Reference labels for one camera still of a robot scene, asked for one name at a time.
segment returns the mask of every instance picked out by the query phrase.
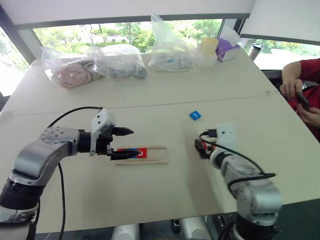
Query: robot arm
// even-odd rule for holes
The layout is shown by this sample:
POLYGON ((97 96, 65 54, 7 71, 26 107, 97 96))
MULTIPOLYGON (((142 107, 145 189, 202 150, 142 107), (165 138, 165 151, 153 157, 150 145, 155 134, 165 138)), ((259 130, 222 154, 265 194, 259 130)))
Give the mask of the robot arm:
MULTIPOLYGON (((18 154, 0 195, 0 239, 4 230, 8 232, 6 237, 14 232, 22 234, 19 236, 26 235, 23 229, 29 229, 31 219, 38 209, 40 196, 64 157, 80 152, 90 153, 90 156, 95 153, 107 155, 111 160, 118 160, 139 154, 134 150, 118 152, 111 148, 112 135, 125 136, 133 133, 128 128, 115 125, 114 116, 103 108, 91 121, 91 133, 53 126, 45 129, 36 141, 27 145, 18 154)), ((12 239, 24 240, 26 237, 12 239)))
POLYGON ((216 147, 209 155, 210 163, 221 170, 230 193, 236 198, 238 221, 233 228, 237 240, 271 240, 275 223, 282 206, 279 190, 255 163, 235 154, 236 131, 232 124, 221 124, 202 135, 215 137, 216 147))

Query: blue block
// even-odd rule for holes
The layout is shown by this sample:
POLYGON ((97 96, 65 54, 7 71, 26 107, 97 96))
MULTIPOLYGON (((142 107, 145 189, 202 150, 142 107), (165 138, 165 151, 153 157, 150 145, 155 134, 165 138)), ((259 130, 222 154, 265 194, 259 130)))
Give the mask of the blue block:
POLYGON ((197 119, 201 118, 200 113, 198 113, 197 111, 194 111, 194 112, 190 113, 189 116, 190 116, 193 120, 197 120, 197 119))

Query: black cable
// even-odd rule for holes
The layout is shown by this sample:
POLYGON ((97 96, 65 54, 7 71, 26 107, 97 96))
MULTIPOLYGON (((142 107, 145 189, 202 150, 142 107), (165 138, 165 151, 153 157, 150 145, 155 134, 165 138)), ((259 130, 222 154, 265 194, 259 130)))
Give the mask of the black cable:
POLYGON ((35 225, 38 224, 39 216, 40 216, 40 198, 39 198, 39 201, 38 201, 38 209, 36 210, 36 217, 35 217, 35 220, 34 220, 35 225))
POLYGON ((225 235, 224 239, 226 239, 226 236, 228 236, 227 234, 228 234, 229 230, 232 229, 232 227, 233 227, 234 225, 235 225, 235 222, 230 222, 228 225, 226 225, 226 226, 222 229, 222 231, 220 232, 220 234, 219 234, 219 236, 218 236, 218 240, 223 240, 224 235, 225 235))
POLYGON ((66 113, 62 114, 60 117, 58 117, 56 120, 54 120, 49 126, 48 128, 52 127, 54 124, 56 124, 60 119, 64 118, 65 116, 67 116, 68 114, 71 114, 75 111, 79 111, 79 110, 83 110, 83 109, 98 109, 101 110, 103 107, 101 106, 82 106, 82 107, 78 107, 75 109, 72 109, 70 111, 67 111, 66 113))
POLYGON ((66 198, 65 198, 64 173, 62 172, 62 167, 60 162, 58 163, 58 167, 59 167, 60 177, 61 177, 61 192, 62 192, 62 224, 61 224, 61 230, 60 230, 58 240, 61 240, 62 236, 64 235, 65 224, 66 224, 66 198))
POLYGON ((240 152, 237 152, 237 151, 235 151, 235 150, 232 150, 232 149, 230 149, 230 148, 228 148, 228 147, 226 147, 226 146, 222 146, 222 145, 216 144, 215 142, 205 140, 205 139, 202 137, 202 136, 204 136, 204 135, 205 135, 204 132, 201 133, 201 134, 199 135, 199 138, 200 138, 202 141, 204 141, 205 143, 210 144, 210 145, 213 145, 213 146, 216 146, 216 147, 221 148, 221 149, 224 149, 224 150, 227 150, 228 152, 231 152, 231 153, 233 153, 233 154, 239 155, 240 157, 243 157, 244 159, 248 160, 250 163, 252 163, 253 165, 255 165, 255 166, 259 169, 259 171, 260 171, 261 174, 265 174, 265 172, 262 170, 262 168, 261 168, 257 163, 255 163, 252 159, 250 159, 249 157, 241 154, 240 152))
MULTIPOLYGON (((97 110, 101 110, 103 109, 103 107, 101 106, 82 106, 82 107, 78 107, 75 109, 72 109, 70 111, 67 111, 66 113, 62 114, 61 116, 59 116, 56 120, 54 120, 49 126, 48 128, 52 127, 54 124, 56 124, 60 119, 64 118, 65 116, 67 116, 68 114, 71 114, 75 111, 79 111, 79 110, 83 110, 83 109, 97 109, 97 110)), ((65 197, 65 183, 64 183, 64 174, 62 172, 62 167, 60 162, 58 163, 58 167, 59 167, 59 171, 60 171, 60 177, 61 177, 61 192, 62 192, 62 224, 61 224, 61 230, 60 230, 60 234, 59 234, 59 238, 58 240, 61 240, 63 235, 64 235, 64 231, 65 231, 65 224, 66 224, 66 197, 65 197)), ((39 201, 39 208, 38 208, 38 213, 40 213, 40 201, 39 201)))
POLYGON ((228 190, 229 192, 234 196, 234 193, 231 191, 231 186, 235 183, 240 183, 240 182, 245 182, 245 181, 252 181, 252 180, 261 180, 261 179, 269 179, 269 178, 273 178, 274 176, 276 176, 275 173, 265 173, 261 176, 249 176, 249 177, 243 177, 243 178, 239 178, 239 179, 235 179, 232 180, 228 183, 228 190))

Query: window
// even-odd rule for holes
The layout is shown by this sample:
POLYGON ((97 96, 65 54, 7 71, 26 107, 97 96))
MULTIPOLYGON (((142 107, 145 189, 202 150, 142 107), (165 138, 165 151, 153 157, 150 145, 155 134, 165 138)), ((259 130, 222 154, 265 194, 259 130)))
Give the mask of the window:
MULTIPOLYGON (((203 37, 216 36, 222 19, 166 21, 182 39, 195 45, 203 37)), ((33 29, 44 47, 67 53, 85 53, 90 46, 132 44, 149 53, 155 42, 151 22, 123 22, 56 26, 33 29)))
POLYGON ((263 48, 254 60, 261 70, 280 70, 289 63, 320 58, 320 46, 286 41, 242 38, 240 45, 249 53, 254 43, 263 48))
POLYGON ((29 67, 28 62, 0 27, 0 92, 12 95, 29 67))

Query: person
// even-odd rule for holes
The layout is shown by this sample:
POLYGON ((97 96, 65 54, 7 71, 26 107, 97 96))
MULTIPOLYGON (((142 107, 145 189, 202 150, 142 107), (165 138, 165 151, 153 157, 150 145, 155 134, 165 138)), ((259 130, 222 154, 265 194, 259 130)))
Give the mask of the person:
POLYGON ((320 84, 320 58, 289 63, 282 70, 280 92, 290 106, 308 126, 320 142, 320 85, 302 88, 302 81, 320 84), (309 111, 298 103, 296 93, 302 93, 309 101, 309 111))

